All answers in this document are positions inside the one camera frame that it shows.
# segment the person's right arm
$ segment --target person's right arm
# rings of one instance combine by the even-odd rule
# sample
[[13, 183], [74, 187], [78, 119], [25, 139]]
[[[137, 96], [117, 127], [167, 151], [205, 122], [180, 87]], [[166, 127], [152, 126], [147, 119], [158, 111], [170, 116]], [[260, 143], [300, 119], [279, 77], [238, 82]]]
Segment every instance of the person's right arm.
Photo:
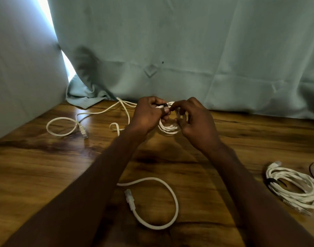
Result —
[[175, 102], [171, 111], [176, 108], [184, 115], [177, 119], [182, 134], [217, 169], [256, 246], [314, 247], [314, 237], [254, 179], [234, 150], [221, 142], [210, 112], [196, 98]]

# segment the hand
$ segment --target hand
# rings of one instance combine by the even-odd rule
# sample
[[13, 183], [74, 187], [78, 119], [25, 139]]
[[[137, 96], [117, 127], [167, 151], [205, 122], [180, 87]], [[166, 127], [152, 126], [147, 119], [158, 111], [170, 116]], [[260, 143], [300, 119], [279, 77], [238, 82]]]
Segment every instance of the hand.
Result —
[[142, 97], [138, 100], [130, 125], [147, 134], [158, 125], [160, 119], [162, 122], [169, 119], [171, 112], [168, 107], [156, 108], [164, 103], [165, 100], [156, 96]]
[[190, 143], [203, 154], [216, 151], [223, 146], [214, 120], [209, 112], [196, 98], [174, 102], [170, 110], [180, 108], [182, 119], [176, 119], [181, 127], [182, 134]]

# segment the forearm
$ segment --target forearm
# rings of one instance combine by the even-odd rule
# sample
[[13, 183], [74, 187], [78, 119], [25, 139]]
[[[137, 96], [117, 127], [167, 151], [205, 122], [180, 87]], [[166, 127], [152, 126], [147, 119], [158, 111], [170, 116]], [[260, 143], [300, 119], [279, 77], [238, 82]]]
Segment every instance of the forearm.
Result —
[[144, 134], [128, 127], [4, 246], [90, 246], [116, 183]]
[[219, 172], [257, 246], [314, 246], [314, 238], [254, 179], [232, 149], [225, 146], [206, 156]]

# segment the diamond-shaped mark on curtain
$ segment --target diamond-shaped mark on curtain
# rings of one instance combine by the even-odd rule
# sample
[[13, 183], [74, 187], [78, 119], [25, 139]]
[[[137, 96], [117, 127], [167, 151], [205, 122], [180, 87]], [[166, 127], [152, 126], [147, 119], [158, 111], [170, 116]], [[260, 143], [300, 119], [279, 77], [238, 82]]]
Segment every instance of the diamond-shaped mark on curtain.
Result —
[[158, 67], [155, 66], [154, 64], [151, 64], [149, 66], [146, 66], [143, 71], [145, 72], [145, 74], [147, 75], [148, 78], [153, 77], [157, 71], [158, 71]]

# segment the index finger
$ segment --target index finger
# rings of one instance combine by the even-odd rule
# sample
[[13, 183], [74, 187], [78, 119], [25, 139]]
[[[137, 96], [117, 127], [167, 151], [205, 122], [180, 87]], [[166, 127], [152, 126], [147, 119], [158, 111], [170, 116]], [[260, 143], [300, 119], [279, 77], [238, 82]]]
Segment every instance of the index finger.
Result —
[[160, 98], [158, 98], [156, 96], [149, 96], [148, 97], [148, 101], [149, 101], [150, 104], [159, 104], [159, 105], [161, 105], [161, 104], [166, 103], [165, 100], [160, 99]]
[[188, 114], [192, 114], [192, 112], [195, 109], [195, 106], [192, 103], [190, 103], [189, 101], [187, 101], [187, 100], [180, 100], [180, 101], [174, 102], [172, 104], [172, 106], [170, 107], [170, 110], [174, 111], [178, 107], [180, 107], [180, 108], [184, 109], [185, 111], [187, 111]]

